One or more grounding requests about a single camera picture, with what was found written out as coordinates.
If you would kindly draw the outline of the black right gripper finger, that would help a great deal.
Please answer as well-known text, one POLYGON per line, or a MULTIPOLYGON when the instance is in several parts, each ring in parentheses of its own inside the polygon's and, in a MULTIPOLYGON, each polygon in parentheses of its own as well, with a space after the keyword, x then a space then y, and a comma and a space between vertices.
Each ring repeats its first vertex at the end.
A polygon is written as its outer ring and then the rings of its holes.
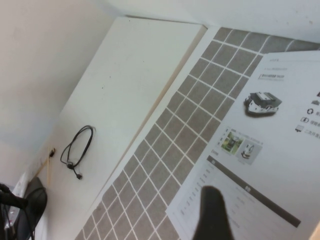
POLYGON ((213 186, 204 186, 200 195, 199 220, 195 240, 233 240, 222 193, 213 186))

